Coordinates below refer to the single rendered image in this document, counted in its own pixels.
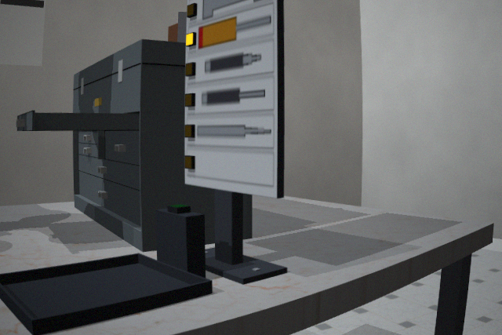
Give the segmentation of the dark grey drawer chest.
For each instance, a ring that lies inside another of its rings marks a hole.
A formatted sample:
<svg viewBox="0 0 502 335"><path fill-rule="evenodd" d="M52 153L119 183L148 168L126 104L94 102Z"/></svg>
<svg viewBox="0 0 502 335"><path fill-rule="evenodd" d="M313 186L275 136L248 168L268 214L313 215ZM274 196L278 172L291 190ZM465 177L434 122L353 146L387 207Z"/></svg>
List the dark grey drawer chest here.
<svg viewBox="0 0 502 335"><path fill-rule="evenodd" d="M142 252L157 250L155 210L169 205L205 214L215 243L215 189L184 183L185 45L141 39L74 75L73 113L16 120L73 131L75 208ZM98 159L97 130L111 130L98 131Z"/></svg>

